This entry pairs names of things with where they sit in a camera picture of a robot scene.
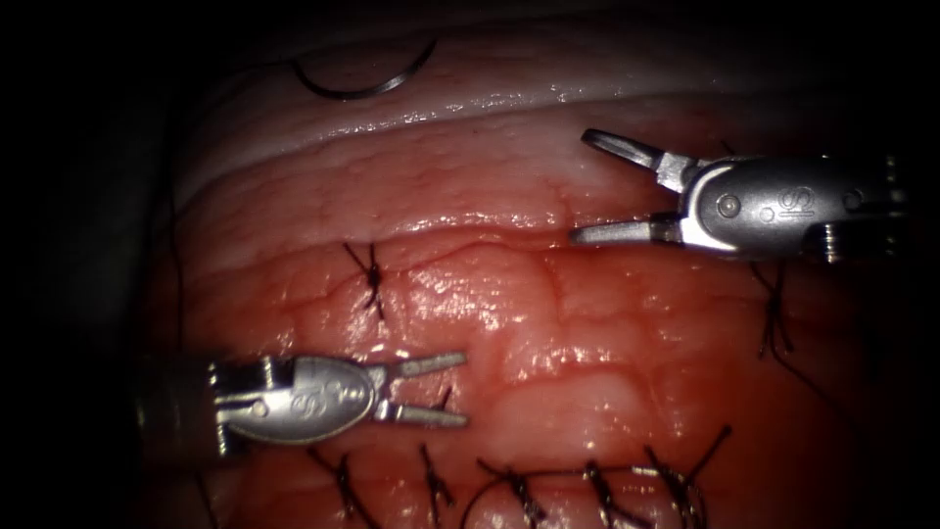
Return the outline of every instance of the sutured incision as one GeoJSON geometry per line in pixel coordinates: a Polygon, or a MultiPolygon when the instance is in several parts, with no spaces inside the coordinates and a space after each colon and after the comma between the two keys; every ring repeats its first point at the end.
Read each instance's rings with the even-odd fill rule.
{"type": "Polygon", "coordinates": [[[438,476],[434,470],[434,464],[431,462],[431,456],[428,455],[428,447],[424,443],[419,447],[421,458],[424,460],[424,481],[428,485],[428,492],[431,493],[431,516],[434,520],[434,526],[441,528],[441,513],[438,510],[438,502],[444,499],[445,505],[453,507],[456,501],[447,488],[447,483],[438,476]]]}
{"type": "Polygon", "coordinates": [[[357,513],[362,517],[362,521],[368,529],[381,529],[378,522],[369,514],[362,500],[353,490],[353,484],[350,481],[349,454],[343,454],[340,457],[340,464],[335,468],[326,461],[315,449],[308,448],[306,453],[324,470],[333,475],[336,481],[336,487],[340,490],[340,500],[343,502],[343,510],[348,518],[354,517],[357,513]]]}
{"type": "Polygon", "coordinates": [[[705,498],[702,496],[701,489],[695,486],[695,477],[705,468],[705,465],[708,464],[708,461],[715,454],[715,451],[729,435],[731,435],[731,427],[728,425],[723,426],[722,431],[719,432],[718,438],[715,439],[712,446],[709,447],[705,455],[695,463],[695,466],[693,466],[691,471],[685,476],[675,472],[675,470],[660,461],[653,452],[652,447],[649,445],[643,446],[643,451],[646,452],[646,457],[649,458],[650,464],[656,469],[656,473],[659,475],[660,479],[663,480],[666,489],[669,490],[669,494],[673,497],[673,507],[679,513],[682,529],[688,528],[689,525],[691,525],[692,529],[708,528],[708,509],[705,506],[705,498]],[[692,491],[695,492],[695,496],[697,497],[698,509],[695,508],[695,505],[692,503],[692,498],[689,495],[689,492],[692,491]]]}
{"type": "Polygon", "coordinates": [[[603,470],[597,465],[597,461],[591,459],[585,465],[585,479],[590,482],[591,487],[597,494],[597,502],[600,504],[600,521],[604,522],[604,527],[613,529],[614,516],[620,514],[627,523],[634,527],[651,529],[653,524],[648,520],[641,518],[614,502],[614,493],[610,490],[610,484],[604,479],[603,470]]]}
{"type": "Polygon", "coordinates": [[[505,472],[500,472],[483,462],[482,459],[477,459],[477,464],[490,474],[499,478],[500,481],[505,481],[509,484],[509,487],[512,488],[512,494],[522,505],[523,516],[525,516],[526,523],[529,524],[530,529],[536,529],[539,522],[548,518],[548,513],[545,512],[545,509],[541,508],[541,505],[536,502],[536,499],[533,498],[532,494],[529,492],[529,481],[524,474],[513,472],[512,468],[509,466],[506,466],[505,472]]]}
{"type": "Polygon", "coordinates": [[[428,44],[424,50],[418,55],[418,57],[411,62],[401,73],[395,75],[391,79],[376,84],[375,86],[370,86],[368,88],[362,88],[360,90],[332,90],[330,88],[325,88],[311,81],[309,77],[306,76],[304,68],[301,66],[300,61],[297,58],[291,59],[290,65],[294,70],[294,74],[297,76],[297,80],[309,91],[314,94],[325,97],[327,99],[336,99],[338,101],[350,101],[352,99],[365,99],[367,97],[376,96],[401,85],[403,82],[407,81],[410,77],[415,75],[416,72],[421,70],[421,67],[428,62],[428,59],[431,57],[431,54],[434,52],[435,46],[437,46],[438,41],[434,39],[428,44]]]}
{"type": "Polygon", "coordinates": [[[385,320],[385,311],[382,310],[382,297],[379,294],[379,285],[382,283],[382,270],[379,269],[379,265],[375,262],[375,243],[369,244],[369,266],[366,266],[365,263],[359,259],[359,256],[355,254],[349,243],[343,243],[343,248],[346,248],[346,252],[350,254],[352,260],[355,261],[359,269],[362,270],[362,273],[365,274],[365,280],[372,290],[368,301],[365,302],[362,308],[368,309],[374,305],[376,311],[379,313],[379,319],[385,320]]]}
{"type": "Polygon", "coordinates": [[[579,477],[582,479],[587,479],[591,482],[594,491],[598,495],[601,519],[605,524],[607,524],[608,527],[613,526],[613,520],[610,519],[609,510],[613,510],[621,514],[624,516],[625,521],[633,524],[636,527],[652,527],[650,522],[639,516],[630,514],[625,509],[616,506],[614,504],[612,495],[610,494],[610,487],[606,484],[606,481],[602,478],[591,479],[591,477],[588,475],[590,472],[593,472],[595,476],[601,476],[602,474],[612,474],[616,472],[629,472],[631,474],[640,476],[659,477],[663,480],[667,489],[669,489],[670,495],[673,497],[673,502],[676,505],[676,509],[679,511],[682,527],[687,528],[688,522],[691,521],[693,523],[692,529],[707,529],[708,516],[705,507],[705,498],[701,489],[695,485],[694,479],[698,476],[699,473],[701,473],[702,469],[705,468],[705,465],[715,454],[715,451],[730,434],[731,427],[728,425],[723,426],[721,432],[718,434],[718,437],[715,439],[715,442],[712,443],[709,449],[705,452],[705,455],[702,456],[695,466],[692,467],[692,470],[687,475],[682,475],[669,466],[663,464],[662,461],[656,457],[655,453],[652,451],[652,448],[649,446],[645,446],[643,449],[646,452],[646,456],[650,459],[651,465],[629,464],[601,467],[597,466],[595,463],[593,463],[593,461],[588,461],[587,464],[582,468],[536,470],[533,472],[515,473],[508,468],[505,472],[500,472],[490,465],[477,459],[477,463],[488,473],[494,475],[495,479],[481,487],[480,490],[477,491],[477,494],[475,494],[473,498],[470,499],[470,502],[467,504],[467,507],[464,509],[463,515],[460,518],[460,529],[465,529],[467,527],[467,521],[469,520],[470,512],[474,505],[476,505],[476,503],[480,500],[480,498],[482,498],[483,495],[490,489],[494,489],[503,483],[508,483],[513,489],[513,494],[522,503],[523,511],[526,515],[526,521],[529,523],[529,527],[535,528],[539,521],[545,520],[547,518],[547,515],[545,514],[545,511],[539,507],[538,504],[536,504],[535,500],[529,494],[529,480],[541,477],[566,476],[579,477]],[[695,495],[698,508],[695,508],[695,505],[692,504],[689,493],[693,493],[695,495]],[[610,509],[606,511],[608,516],[607,519],[610,519],[609,522],[604,519],[606,506],[610,507],[610,509]],[[533,516],[533,513],[538,512],[541,513],[541,516],[533,516]]]}
{"type": "Polygon", "coordinates": [[[855,421],[855,418],[852,417],[852,414],[848,412],[842,405],[833,399],[828,393],[823,391],[816,382],[814,382],[809,376],[804,374],[802,371],[794,367],[788,361],[783,358],[783,355],[780,354],[779,349],[777,348],[777,339],[776,335],[779,334],[780,342],[783,344],[783,351],[785,353],[793,352],[793,343],[790,341],[789,336],[786,333],[786,329],[783,327],[783,277],[784,277],[784,264],[780,262],[776,269],[776,279],[774,283],[771,283],[764,275],[761,273],[761,270],[758,269],[757,264],[751,262],[751,271],[754,274],[754,277],[764,286],[767,290],[770,297],[767,300],[765,305],[766,318],[764,321],[764,333],[761,338],[761,348],[758,351],[758,358],[762,359],[765,357],[767,352],[770,352],[771,357],[787,372],[792,374],[799,380],[804,386],[810,389],[813,393],[819,397],[824,404],[826,404],[832,411],[842,420],[846,427],[849,428],[852,435],[859,441],[863,440],[862,429],[855,421]]]}

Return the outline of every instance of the moist tissue surface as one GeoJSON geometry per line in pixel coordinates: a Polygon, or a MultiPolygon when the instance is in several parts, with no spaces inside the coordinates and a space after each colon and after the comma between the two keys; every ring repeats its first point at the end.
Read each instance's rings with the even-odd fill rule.
{"type": "MultiPolygon", "coordinates": [[[[466,429],[364,423],[316,446],[334,464],[350,455],[353,487],[382,527],[433,527],[422,443],[456,499],[441,525],[455,528],[493,478],[477,458],[517,472],[648,464],[648,445],[688,472],[724,425],[733,433],[696,478],[711,527],[841,527],[860,499],[875,510],[897,501],[861,464],[887,458],[911,431],[896,412],[910,397],[905,344],[870,376],[858,322],[883,319],[859,309],[850,281],[792,264],[782,310],[795,345],[787,359],[847,410],[864,442],[792,373],[758,358],[768,292],[746,263],[566,239],[573,227],[676,206],[651,173],[582,144],[584,129],[703,157],[728,146],[838,152],[851,147],[855,111],[820,89],[830,71],[793,50],[732,46],[617,11],[383,35],[301,59],[316,82],[357,88],[439,38],[423,69],[377,97],[322,99],[286,67],[221,80],[177,153],[175,225],[188,351],[360,361],[466,352],[465,366],[394,388],[397,401],[424,406],[452,389],[447,408],[470,417],[466,429]],[[364,261],[375,245],[384,320],[363,308],[370,290],[343,243],[364,261]]],[[[177,290],[165,241],[152,260],[144,340],[171,349],[177,290]]],[[[773,277],[776,265],[761,270],[773,277]]],[[[662,480],[606,477],[618,505],[681,526],[662,480]]],[[[259,448],[208,483],[225,527],[364,526],[302,448],[259,448]]],[[[529,485],[547,514],[540,528],[603,527],[581,476],[529,485]]],[[[155,487],[142,509],[155,526],[197,527],[197,508],[162,506],[191,503],[191,492],[155,487]]],[[[503,485],[467,527],[528,527],[523,514],[503,485]]]]}

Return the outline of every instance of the black suture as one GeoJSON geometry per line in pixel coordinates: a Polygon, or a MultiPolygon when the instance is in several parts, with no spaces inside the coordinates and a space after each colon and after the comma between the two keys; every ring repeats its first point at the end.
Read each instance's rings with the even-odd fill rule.
{"type": "Polygon", "coordinates": [[[807,376],[803,371],[797,369],[790,362],[786,361],[783,356],[780,354],[780,351],[776,347],[776,338],[773,329],[778,327],[780,333],[780,341],[783,343],[783,350],[785,353],[792,353],[794,348],[792,342],[790,342],[789,337],[786,334],[786,331],[783,327],[783,316],[782,316],[782,292],[783,292],[783,262],[780,263],[777,268],[776,280],[774,284],[771,284],[760,272],[755,263],[751,263],[751,271],[754,273],[754,277],[770,294],[770,298],[767,301],[767,319],[764,326],[764,336],[762,338],[763,342],[761,343],[761,349],[758,353],[758,358],[763,358],[765,351],[770,351],[771,357],[783,367],[787,372],[793,375],[800,383],[809,388],[816,396],[822,400],[822,402],[832,410],[836,416],[839,417],[846,427],[849,429],[850,433],[859,441],[862,441],[864,434],[862,433],[862,428],[855,421],[855,418],[851,413],[838,401],[833,399],[827,392],[823,390],[813,381],[809,376],[807,376]]]}
{"type": "Polygon", "coordinates": [[[335,99],[338,101],[350,101],[352,99],[365,99],[367,97],[377,96],[379,94],[388,92],[389,90],[398,87],[403,82],[407,81],[413,75],[415,75],[425,63],[428,62],[428,59],[431,57],[431,54],[434,52],[435,46],[438,45],[438,40],[434,39],[428,44],[424,50],[418,55],[418,57],[411,62],[404,70],[401,71],[398,75],[392,77],[391,79],[376,84],[375,86],[370,86],[368,88],[363,88],[361,90],[332,90],[330,88],[325,88],[311,81],[309,77],[306,76],[304,68],[301,66],[301,63],[298,59],[291,59],[290,65],[294,70],[294,74],[297,76],[297,80],[309,91],[314,94],[325,97],[327,99],[335,99]]]}
{"type": "Polygon", "coordinates": [[[529,524],[529,529],[536,529],[539,522],[548,518],[548,513],[545,512],[545,509],[541,508],[541,505],[539,505],[535,498],[532,497],[532,494],[530,494],[529,482],[524,474],[517,474],[508,466],[505,472],[500,472],[479,458],[477,459],[477,464],[490,474],[499,477],[509,484],[509,487],[512,489],[512,494],[522,505],[523,515],[525,516],[526,523],[529,524]]]}
{"type": "Polygon", "coordinates": [[[611,512],[620,514],[627,523],[634,527],[651,529],[653,524],[648,520],[641,518],[614,502],[614,493],[610,490],[610,484],[604,479],[603,471],[597,465],[597,461],[591,459],[585,464],[585,478],[590,481],[591,487],[597,494],[597,501],[600,503],[600,520],[607,529],[613,529],[614,517],[611,512]]]}
{"type": "Polygon", "coordinates": [[[431,493],[431,515],[434,519],[434,526],[441,529],[441,512],[438,510],[438,501],[444,498],[445,505],[453,507],[456,501],[447,488],[447,483],[441,479],[441,476],[434,470],[434,464],[431,462],[431,456],[428,455],[428,447],[424,443],[418,448],[421,452],[421,458],[424,459],[424,481],[428,484],[428,491],[431,493]]]}
{"type": "Polygon", "coordinates": [[[353,490],[353,484],[350,481],[350,467],[349,467],[349,454],[343,454],[340,457],[340,464],[335,468],[329,462],[326,461],[315,449],[308,448],[306,453],[316,461],[324,470],[333,475],[333,479],[336,481],[336,487],[340,490],[340,500],[343,502],[343,509],[346,512],[346,516],[352,518],[357,513],[362,517],[362,521],[365,523],[365,526],[368,529],[381,529],[381,526],[374,518],[369,514],[369,511],[366,510],[365,505],[362,503],[362,500],[359,499],[359,496],[353,490]]]}
{"type": "Polygon", "coordinates": [[[206,486],[206,480],[199,472],[196,472],[194,478],[196,479],[196,490],[199,492],[199,499],[206,509],[209,526],[211,529],[218,529],[218,518],[215,516],[215,511],[212,510],[212,499],[209,497],[209,487],[206,486]]]}
{"type": "Polygon", "coordinates": [[[787,353],[793,352],[793,342],[790,341],[789,333],[786,332],[786,327],[783,325],[783,278],[785,276],[786,264],[784,261],[781,261],[776,268],[776,279],[772,284],[764,275],[761,273],[761,270],[757,268],[757,264],[753,261],[750,262],[751,273],[754,274],[754,277],[764,286],[765,290],[769,294],[767,303],[764,305],[764,332],[761,337],[761,349],[758,350],[757,358],[762,359],[767,351],[776,350],[776,335],[779,333],[780,341],[783,343],[783,350],[787,353]]]}
{"type": "Polygon", "coordinates": [[[435,409],[445,409],[447,407],[447,401],[450,400],[450,394],[453,393],[453,386],[447,386],[447,389],[444,390],[444,396],[441,397],[441,401],[434,406],[435,409]]]}
{"type": "MultiPolygon", "coordinates": [[[[169,244],[169,258],[173,265],[173,272],[176,279],[176,353],[181,355],[186,344],[186,329],[185,329],[185,309],[186,309],[186,300],[183,292],[184,279],[183,276],[183,263],[179,255],[179,244],[176,241],[176,225],[177,225],[177,211],[176,211],[176,193],[173,189],[173,177],[172,171],[169,169],[169,152],[173,147],[173,139],[175,133],[175,127],[173,126],[173,118],[175,117],[175,111],[177,111],[178,102],[174,101],[172,109],[170,111],[170,123],[166,126],[166,132],[164,134],[164,145],[163,152],[161,153],[161,178],[165,179],[166,185],[166,202],[169,207],[169,229],[168,229],[168,244],[169,244]]],[[[149,247],[150,239],[148,235],[148,241],[145,243],[145,247],[149,247]]],[[[209,494],[209,487],[206,485],[206,481],[203,479],[203,475],[200,472],[193,473],[193,481],[196,485],[196,493],[199,496],[200,504],[206,510],[206,520],[209,523],[211,529],[218,529],[218,516],[215,515],[215,511],[212,509],[212,498],[209,494]]]]}
{"type": "Polygon", "coordinates": [[[365,310],[374,305],[379,314],[379,319],[385,320],[385,311],[382,309],[382,297],[379,294],[379,285],[382,284],[382,270],[375,261],[375,243],[369,244],[369,266],[366,266],[365,263],[359,259],[359,256],[355,254],[349,243],[343,243],[343,248],[346,248],[346,252],[350,254],[352,260],[355,261],[359,269],[362,270],[362,273],[365,274],[366,283],[372,291],[368,301],[365,302],[362,308],[365,310]]]}
{"type": "MultiPolygon", "coordinates": [[[[650,472],[656,472],[656,469],[652,466],[642,465],[642,464],[627,464],[620,466],[607,466],[601,467],[600,470],[607,474],[614,472],[630,472],[632,474],[642,473],[643,475],[649,475],[650,472]]],[[[585,475],[585,470],[583,468],[569,468],[561,470],[535,470],[532,472],[526,472],[521,474],[526,479],[541,478],[541,477],[579,477],[583,478],[585,475]]],[[[506,478],[501,476],[495,478],[489,483],[485,484],[483,487],[477,491],[477,494],[473,495],[470,498],[470,501],[467,503],[467,507],[464,508],[463,514],[460,516],[460,529],[465,529],[467,526],[467,520],[470,518],[470,511],[473,510],[474,505],[482,498],[490,489],[495,488],[497,485],[506,482],[506,478]]]]}
{"type": "Polygon", "coordinates": [[[712,456],[715,455],[715,451],[718,449],[721,443],[729,435],[731,435],[731,427],[726,424],[722,426],[722,430],[719,432],[718,437],[715,439],[709,449],[705,451],[705,455],[702,456],[697,463],[695,463],[695,465],[692,467],[692,470],[684,477],[678,472],[675,472],[675,470],[669,466],[663,464],[653,452],[652,447],[649,445],[643,446],[643,451],[646,452],[646,456],[649,458],[650,464],[656,468],[660,479],[663,480],[666,488],[669,489],[670,495],[673,497],[673,502],[679,511],[680,525],[682,529],[686,529],[689,523],[691,523],[693,529],[707,529],[708,511],[705,506],[705,498],[701,494],[701,491],[695,487],[694,480],[698,473],[702,471],[706,464],[708,464],[712,456]],[[695,492],[699,509],[696,509],[695,505],[692,503],[692,500],[688,494],[689,491],[695,492]]]}

